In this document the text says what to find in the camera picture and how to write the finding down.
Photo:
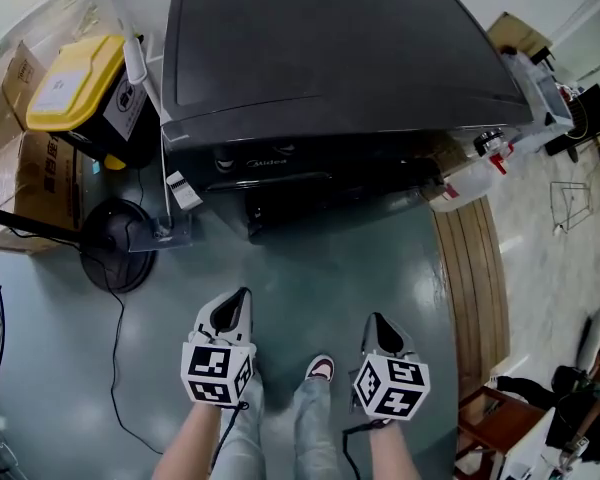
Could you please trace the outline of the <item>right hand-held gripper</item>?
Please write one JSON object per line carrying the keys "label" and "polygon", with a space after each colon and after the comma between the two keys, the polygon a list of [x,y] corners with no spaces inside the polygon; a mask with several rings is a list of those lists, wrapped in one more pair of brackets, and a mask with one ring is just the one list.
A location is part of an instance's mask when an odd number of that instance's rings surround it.
{"label": "right hand-held gripper", "polygon": [[429,367],[412,337],[393,319],[373,312],[359,357],[359,368],[349,372],[349,413],[370,420],[411,420],[430,393]]}

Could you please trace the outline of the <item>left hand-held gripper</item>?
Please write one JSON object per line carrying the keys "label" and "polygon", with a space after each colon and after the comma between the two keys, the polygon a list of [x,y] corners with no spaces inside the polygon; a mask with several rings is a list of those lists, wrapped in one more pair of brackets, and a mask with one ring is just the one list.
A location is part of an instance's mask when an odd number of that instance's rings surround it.
{"label": "left hand-held gripper", "polygon": [[235,407],[255,371],[252,293],[225,292],[198,312],[182,346],[181,379],[193,402]]}

